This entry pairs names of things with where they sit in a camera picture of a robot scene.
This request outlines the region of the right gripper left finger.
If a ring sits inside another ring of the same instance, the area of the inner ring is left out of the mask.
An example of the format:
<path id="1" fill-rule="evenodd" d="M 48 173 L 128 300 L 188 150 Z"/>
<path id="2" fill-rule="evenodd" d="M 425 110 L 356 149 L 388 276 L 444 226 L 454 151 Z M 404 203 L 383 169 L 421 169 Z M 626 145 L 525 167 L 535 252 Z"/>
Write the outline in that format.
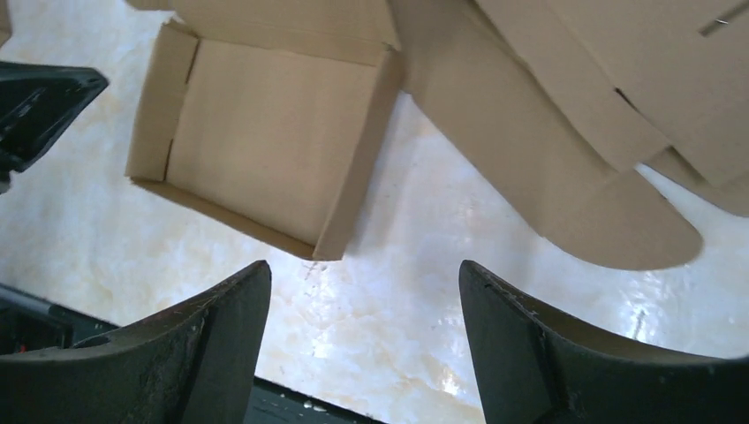
<path id="1" fill-rule="evenodd" d="M 269 314 L 271 270 L 221 283 L 69 348 L 1 358 L 4 423 L 241 423 Z"/>

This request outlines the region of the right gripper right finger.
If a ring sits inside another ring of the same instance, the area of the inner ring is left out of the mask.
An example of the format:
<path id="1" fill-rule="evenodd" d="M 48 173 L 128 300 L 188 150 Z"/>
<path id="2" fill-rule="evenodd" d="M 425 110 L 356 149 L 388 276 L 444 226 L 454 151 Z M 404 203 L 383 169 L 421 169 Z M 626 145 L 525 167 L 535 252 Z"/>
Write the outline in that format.
<path id="1" fill-rule="evenodd" d="M 748 359 L 620 336 L 553 307 L 475 261 L 459 268 L 473 371 L 488 423 L 745 423 Z"/>

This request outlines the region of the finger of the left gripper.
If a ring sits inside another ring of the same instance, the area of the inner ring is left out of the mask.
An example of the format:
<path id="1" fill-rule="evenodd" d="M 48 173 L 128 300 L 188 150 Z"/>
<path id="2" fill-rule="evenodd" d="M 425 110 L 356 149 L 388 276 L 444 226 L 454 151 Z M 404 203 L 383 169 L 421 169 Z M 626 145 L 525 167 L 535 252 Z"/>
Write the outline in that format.
<path id="1" fill-rule="evenodd" d="M 21 173 L 109 85 L 89 67 L 1 63 L 1 171 Z"/>

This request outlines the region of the brown cardboard box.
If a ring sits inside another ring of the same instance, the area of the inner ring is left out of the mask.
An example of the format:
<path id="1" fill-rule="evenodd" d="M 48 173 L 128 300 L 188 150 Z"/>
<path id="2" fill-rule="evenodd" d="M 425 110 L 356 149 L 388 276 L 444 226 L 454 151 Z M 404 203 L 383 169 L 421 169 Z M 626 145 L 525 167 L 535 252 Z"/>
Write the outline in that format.
<path id="1" fill-rule="evenodd" d="M 386 1 L 136 1 L 168 11 L 126 176 L 310 261 L 344 256 L 403 78 Z"/>

